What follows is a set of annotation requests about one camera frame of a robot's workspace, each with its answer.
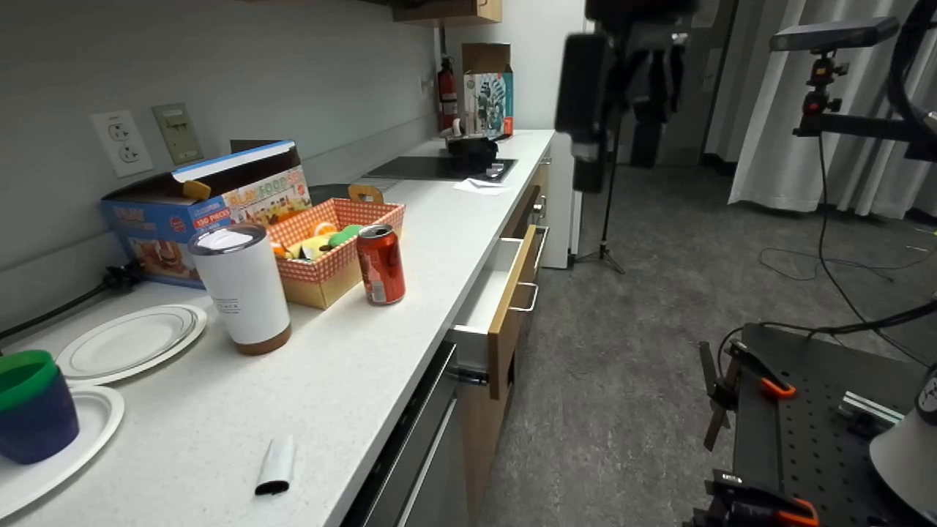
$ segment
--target drawer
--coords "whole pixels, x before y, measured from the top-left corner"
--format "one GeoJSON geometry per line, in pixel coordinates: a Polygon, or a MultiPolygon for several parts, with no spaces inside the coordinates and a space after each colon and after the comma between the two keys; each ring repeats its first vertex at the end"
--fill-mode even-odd
{"type": "Polygon", "coordinates": [[[453,369],[486,376],[492,397],[507,397],[507,372],[536,311],[539,286],[532,278],[541,242],[544,232],[536,226],[523,240],[500,237],[447,330],[447,341],[457,344],[453,369]]]}

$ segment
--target blue cup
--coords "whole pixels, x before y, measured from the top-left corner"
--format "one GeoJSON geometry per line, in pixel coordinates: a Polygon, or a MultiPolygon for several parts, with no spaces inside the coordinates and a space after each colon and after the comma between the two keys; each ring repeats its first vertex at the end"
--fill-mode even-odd
{"type": "Polygon", "coordinates": [[[41,461],[78,437],[69,388],[46,350],[0,357],[0,456],[41,461]]]}

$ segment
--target white wall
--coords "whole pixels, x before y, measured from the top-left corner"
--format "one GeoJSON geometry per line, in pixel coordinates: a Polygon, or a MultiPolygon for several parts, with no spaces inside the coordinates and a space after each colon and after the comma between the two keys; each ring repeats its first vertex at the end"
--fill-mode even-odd
{"type": "Polygon", "coordinates": [[[202,150],[295,136],[343,182],[423,136],[431,28],[363,0],[5,0],[0,16],[0,327],[88,289],[117,248],[96,199],[117,177],[88,113],[186,101],[202,150]]]}
{"type": "Polygon", "coordinates": [[[503,21],[486,25],[447,25],[447,51],[462,69],[462,44],[508,44],[516,69],[516,125],[554,128],[563,44],[582,31],[586,0],[503,0],[503,21]]]}

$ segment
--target gray floor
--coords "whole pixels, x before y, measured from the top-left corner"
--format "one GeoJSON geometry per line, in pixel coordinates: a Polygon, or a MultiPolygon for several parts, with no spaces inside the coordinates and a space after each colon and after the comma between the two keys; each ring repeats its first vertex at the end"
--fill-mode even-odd
{"type": "MultiPolygon", "coordinates": [[[[709,504],[710,467],[731,467],[731,434],[715,454],[700,445],[709,404],[696,341],[754,319],[855,322],[816,265],[816,217],[727,207],[727,196],[729,177],[705,170],[627,172],[609,242],[624,275],[596,264],[541,273],[482,527],[684,520],[709,504]]],[[[592,196],[586,248],[596,245],[601,211],[592,196]]],[[[927,251],[927,226],[842,217],[828,226],[830,270],[870,315],[933,295],[927,251]]],[[[937,319],[891,340],[924,350],[937,319]]],[[[879,337],[842,341],[895,353],[879,337]]]]}

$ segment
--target white plate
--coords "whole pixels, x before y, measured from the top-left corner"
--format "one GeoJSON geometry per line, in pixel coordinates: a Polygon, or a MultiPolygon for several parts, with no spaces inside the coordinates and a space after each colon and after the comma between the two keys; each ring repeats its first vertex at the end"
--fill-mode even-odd
{"type": "Polygon", "coordinates": [[[134,311],[82,334],[56,363],[66,381],[117,384],[180,353],[202,337],[205,319],[194,303],[134,311]]]}
{"type": "Polygon", "coordinates": [[[16,464],[0,456],[0,520],[72,476],[112,442],[113,429],[120,426],[120,391],[69,384],[69,396],[78,412],[78,437],[65,450],[34,464],[16,464]]]}

